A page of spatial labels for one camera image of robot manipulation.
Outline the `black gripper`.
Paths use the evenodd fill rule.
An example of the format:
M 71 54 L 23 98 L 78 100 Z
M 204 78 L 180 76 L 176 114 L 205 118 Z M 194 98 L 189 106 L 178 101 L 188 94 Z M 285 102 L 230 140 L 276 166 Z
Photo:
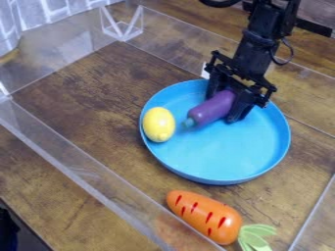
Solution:
M 217 50 L 212 52 L 204 68 L 209 74 L 205 98 L 210 99 L 222 90 L 233 92 L 234 100 L 225 116 L 228 124 L 241 121 L 254 106 L 264 108 L 277 90 L 264 78 L 276 50 L 276 40 L 245 29 L 230 58 Z

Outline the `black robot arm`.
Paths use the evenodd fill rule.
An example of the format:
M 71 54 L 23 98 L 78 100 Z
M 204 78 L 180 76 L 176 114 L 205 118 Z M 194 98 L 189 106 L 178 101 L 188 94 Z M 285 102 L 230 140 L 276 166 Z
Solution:
M 278 7 L 272 0 L 252 0 L 248 26 L 241 32 L 241 40 L 229 58 L 217 50 L 212 51 L 205 64 L 209 84 L 205 98 L 224 90 L 234 94 L 232 107 L 225 116 L 226 123 L 244 119 L 254 106 L 264 108 L 276 86 L 265 79 L 269 64 L 288 64 L 294 55 L 285 39 L 292 34 L 301 0 L 282 0 Z

